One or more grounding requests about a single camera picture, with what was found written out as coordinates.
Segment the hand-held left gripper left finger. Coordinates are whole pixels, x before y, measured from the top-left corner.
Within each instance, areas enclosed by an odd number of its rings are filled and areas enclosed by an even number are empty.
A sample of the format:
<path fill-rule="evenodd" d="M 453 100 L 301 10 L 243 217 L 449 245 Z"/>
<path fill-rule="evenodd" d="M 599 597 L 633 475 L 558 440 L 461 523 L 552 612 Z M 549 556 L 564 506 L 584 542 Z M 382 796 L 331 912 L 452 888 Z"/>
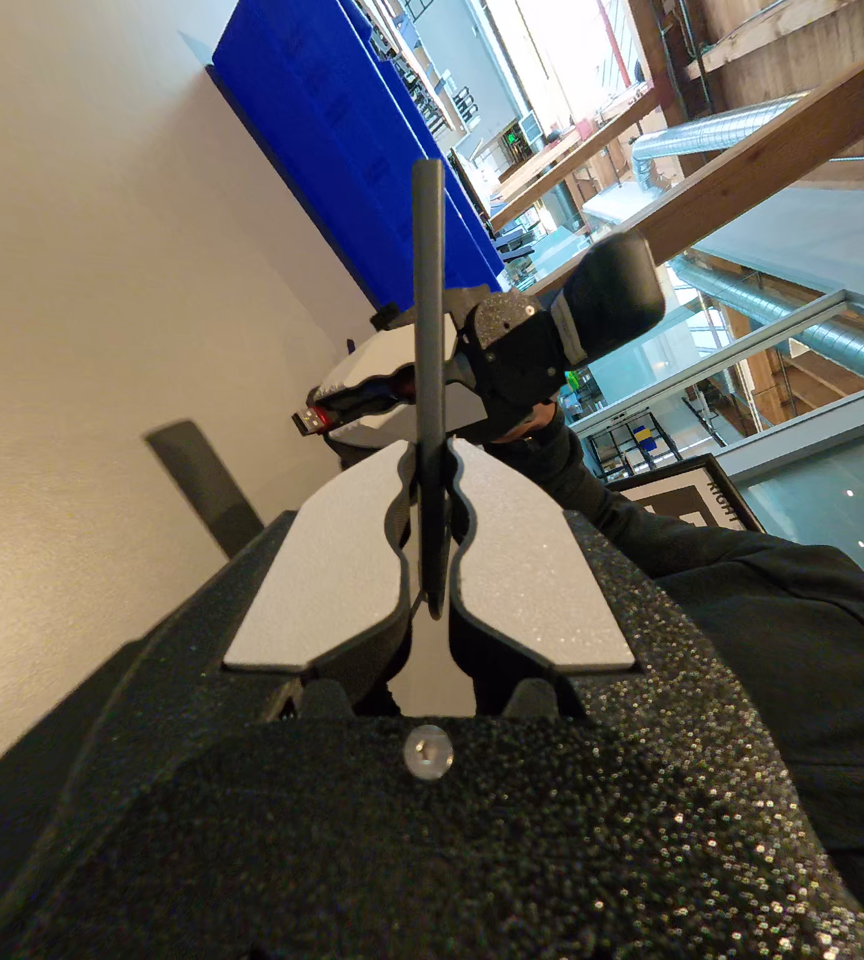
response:
<path fill-rule="evenodd" d="M 410 617 L 403 543 L 412 485 L 413 445 L 400 439 L 308 498 L 223 665 L 377 679 L 402 643 Z"/>

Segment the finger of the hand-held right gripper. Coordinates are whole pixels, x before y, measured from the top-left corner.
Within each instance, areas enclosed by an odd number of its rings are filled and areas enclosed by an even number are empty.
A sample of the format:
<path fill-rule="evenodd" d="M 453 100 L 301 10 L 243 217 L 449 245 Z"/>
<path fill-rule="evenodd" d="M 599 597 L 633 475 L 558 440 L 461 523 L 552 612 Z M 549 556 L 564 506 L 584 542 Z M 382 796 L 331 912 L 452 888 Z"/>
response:
<path fill-rule="evenodd" d="M 459 382 L 445 385 L 445 433 L 451 436 L 486 420 L 486 408 L 473 390 Z M 414 404 L 401 403 L 381 414 L 367 414 L 326 432 L 332 443 L 361 450 L 378 450 L 396 441 L 416 443 L 417 415 Z"/>
<path fill-rule="evenodd" d="M 315 406 L 414 404 L 414 325 L 375 332 L 314 391 Z"/>

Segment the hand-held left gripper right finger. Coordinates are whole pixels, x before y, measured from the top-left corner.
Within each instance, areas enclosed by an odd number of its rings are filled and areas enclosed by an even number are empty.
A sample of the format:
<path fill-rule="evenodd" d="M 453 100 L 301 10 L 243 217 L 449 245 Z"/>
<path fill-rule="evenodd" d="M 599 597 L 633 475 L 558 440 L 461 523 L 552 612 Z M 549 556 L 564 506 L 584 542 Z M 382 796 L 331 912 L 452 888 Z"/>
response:
<path fill-rule="evenodd" d="M 467 518 L 449 575 L 451 613 L 561 676 L 630 671 L 635 656 L 558 503 L 465 439 L 450 439 L 448 451 Z"/>

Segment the person's right hand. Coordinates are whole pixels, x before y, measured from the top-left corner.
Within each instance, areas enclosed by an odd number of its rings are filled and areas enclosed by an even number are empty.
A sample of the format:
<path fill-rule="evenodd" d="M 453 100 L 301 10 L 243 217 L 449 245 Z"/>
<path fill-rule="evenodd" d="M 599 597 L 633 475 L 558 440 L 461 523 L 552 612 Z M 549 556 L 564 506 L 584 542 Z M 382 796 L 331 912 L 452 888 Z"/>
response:
<path fill-rule="evenodd" d="M 492 442 L 496 445 L 504 445 L 533 437 L 535 433 L 538 433 L 548 427 L 555 420 L 557 414 L 557 402 L 546 401 L 536 404 L 531 414 L 526 416 L 521 423 L 517 424 L 515 427 L 510 429 L 509 432 L 501 437 L 496 438 Z"/>

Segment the blue plastic bin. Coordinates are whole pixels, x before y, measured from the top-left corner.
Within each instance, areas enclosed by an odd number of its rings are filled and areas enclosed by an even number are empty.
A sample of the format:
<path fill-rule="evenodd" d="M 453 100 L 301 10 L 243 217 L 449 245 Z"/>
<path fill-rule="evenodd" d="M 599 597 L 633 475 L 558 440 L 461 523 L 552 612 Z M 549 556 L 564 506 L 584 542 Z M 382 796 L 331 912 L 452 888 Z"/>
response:
<path fill-rule="evenodd" d="M 210 76 L 375 306 L 414 303 L 412 170 L 444 171 L 445 286 L 509 289 L 505 266 L 352 2 L 241 1 Z"/>

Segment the glass railing white frame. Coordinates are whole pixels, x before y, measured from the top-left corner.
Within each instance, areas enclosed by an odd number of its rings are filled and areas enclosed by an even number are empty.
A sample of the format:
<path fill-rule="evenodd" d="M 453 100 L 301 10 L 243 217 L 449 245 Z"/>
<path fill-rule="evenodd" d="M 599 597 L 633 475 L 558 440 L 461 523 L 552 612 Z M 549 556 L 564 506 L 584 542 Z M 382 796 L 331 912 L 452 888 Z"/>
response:
<path fill-rule="evenodd" d="M 820 295 L 755 329 L 702 294 L 658 334 L 592 364 L 595 404 L 567 416 L 586 464 L 616 485 L 712 458 L 767 532 L 836 546 L 864 569 L 864 378 L 798 332 L 838 315 L 864 323 L 856 294 Z"/>

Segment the silver ventilation duct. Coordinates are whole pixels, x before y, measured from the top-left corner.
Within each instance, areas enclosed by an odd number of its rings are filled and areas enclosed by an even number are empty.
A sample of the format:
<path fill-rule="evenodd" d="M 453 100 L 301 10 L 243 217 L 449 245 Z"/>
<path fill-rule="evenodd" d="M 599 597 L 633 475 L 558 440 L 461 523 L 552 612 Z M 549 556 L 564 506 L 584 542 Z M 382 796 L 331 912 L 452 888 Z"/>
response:
<path fill-rule="evenodd" d="M 636 181 L 643 190 L 656 189 L 653 161 L 728 150 L 810 94 L 794 93 L 643 134 L 631 148 L 630 166 Z"/>
<path fill-rule="evenodd" d="M 800 308 L 734 273 L 707 268 L 683 256 L 674 258 L 669 265 L 687 286 L 747 317 L 756 330 L 782 322 Z M 799 331 L 796 340 L 811 352 L 864 378 L 864 322 L 838 315 Z"/>

